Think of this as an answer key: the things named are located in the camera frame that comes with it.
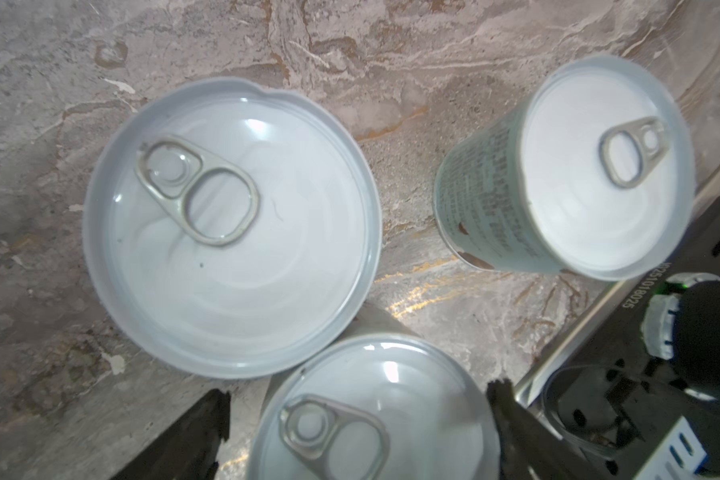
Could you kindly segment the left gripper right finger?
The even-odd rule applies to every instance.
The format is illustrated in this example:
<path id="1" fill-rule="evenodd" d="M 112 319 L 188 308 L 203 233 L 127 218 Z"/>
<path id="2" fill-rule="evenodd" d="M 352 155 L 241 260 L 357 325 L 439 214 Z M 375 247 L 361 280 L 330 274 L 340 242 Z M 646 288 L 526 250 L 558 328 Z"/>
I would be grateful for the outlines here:
<path id="1" fill-rule="evenodd" d="M 603 479 L 515 401 L 510 380 L 489 382 L 485 396 L 499 432 L 501 479 Z"/>

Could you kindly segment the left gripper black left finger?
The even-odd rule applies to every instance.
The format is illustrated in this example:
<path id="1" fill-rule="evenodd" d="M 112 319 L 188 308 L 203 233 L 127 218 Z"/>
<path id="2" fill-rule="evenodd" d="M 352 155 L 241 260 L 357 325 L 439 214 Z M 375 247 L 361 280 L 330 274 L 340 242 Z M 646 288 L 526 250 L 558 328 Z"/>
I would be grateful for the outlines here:
<path id="1" fill-rule="evenodd" d="M 213 479 L 229 439 L 231 395 L 212 389 L 124 466 L 112 480 Z"/>

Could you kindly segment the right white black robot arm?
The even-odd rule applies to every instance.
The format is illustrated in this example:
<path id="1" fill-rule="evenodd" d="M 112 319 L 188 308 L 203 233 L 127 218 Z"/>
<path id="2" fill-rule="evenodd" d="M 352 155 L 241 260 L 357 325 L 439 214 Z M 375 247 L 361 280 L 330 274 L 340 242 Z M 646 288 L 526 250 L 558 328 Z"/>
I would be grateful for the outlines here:
<path id="1" fill-rule="evenodd" d="M 672 276 L 649 301 L 641 335 L 647 353 L 676 375 L 656 389 L 659 408 L 681 429 L 671 459 L 677 468 L 720 476 L 720 277 Z"/>

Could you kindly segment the blue label pull-tab can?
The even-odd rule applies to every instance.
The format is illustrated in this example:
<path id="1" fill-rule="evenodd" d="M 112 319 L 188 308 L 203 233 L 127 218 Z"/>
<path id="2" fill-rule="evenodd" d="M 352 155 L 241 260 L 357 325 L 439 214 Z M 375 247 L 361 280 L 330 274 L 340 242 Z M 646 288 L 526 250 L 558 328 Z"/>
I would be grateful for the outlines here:
<path id="1" fill-rule="evenodd" d="M 275 375 L 250 479 L 496 479 L 491 408 L 451 356 L 365 304 L 328 348 Z"/>

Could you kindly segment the brown label pull-tab can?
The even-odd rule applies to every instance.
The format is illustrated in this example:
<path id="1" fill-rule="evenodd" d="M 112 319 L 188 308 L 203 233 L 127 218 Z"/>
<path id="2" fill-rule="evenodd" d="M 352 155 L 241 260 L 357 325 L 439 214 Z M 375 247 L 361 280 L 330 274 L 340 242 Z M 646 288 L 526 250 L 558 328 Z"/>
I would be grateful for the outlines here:
<path id="1" fill-rule="evenodd" d="M 120 127 L 82 230 L 95 291 L 131 341 L 192 374 L 247 379 L 347 328 L 376 274 L 382 211 L 362 151 L 326 109 L 215 78 Z"/>

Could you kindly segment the teal label pull-tab can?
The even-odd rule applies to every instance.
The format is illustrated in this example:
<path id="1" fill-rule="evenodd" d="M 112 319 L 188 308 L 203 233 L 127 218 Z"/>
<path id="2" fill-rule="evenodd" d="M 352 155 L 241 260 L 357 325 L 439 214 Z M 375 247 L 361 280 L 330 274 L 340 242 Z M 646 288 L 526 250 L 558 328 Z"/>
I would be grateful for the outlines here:
<path id="1" fill-rule="evenodd" d="M 643 67 L 571 62 L 455 145 L 434 184 L 448 247 L 482 269 L 602 280 L 679 245 L 694 199 L 683 115 Z"/>

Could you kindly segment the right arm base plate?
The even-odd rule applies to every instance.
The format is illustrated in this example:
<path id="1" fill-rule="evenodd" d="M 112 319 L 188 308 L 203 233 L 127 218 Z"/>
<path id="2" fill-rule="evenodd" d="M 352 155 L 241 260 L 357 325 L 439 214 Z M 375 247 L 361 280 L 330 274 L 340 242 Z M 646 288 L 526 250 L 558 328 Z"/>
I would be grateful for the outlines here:
<path id="1" fill-rule="evenodd" d="M 670 457 L 673 425 L 656 389 L 676 375 L 650 356 L 641 324 L 651 298 L 678 274 L 720 277 L 720 197 L 700 231 L 618 302 L 583 348 L 544 385 L 536 404 L 553 432 L 603 479 L 720 479 L 677 468 Z"/>

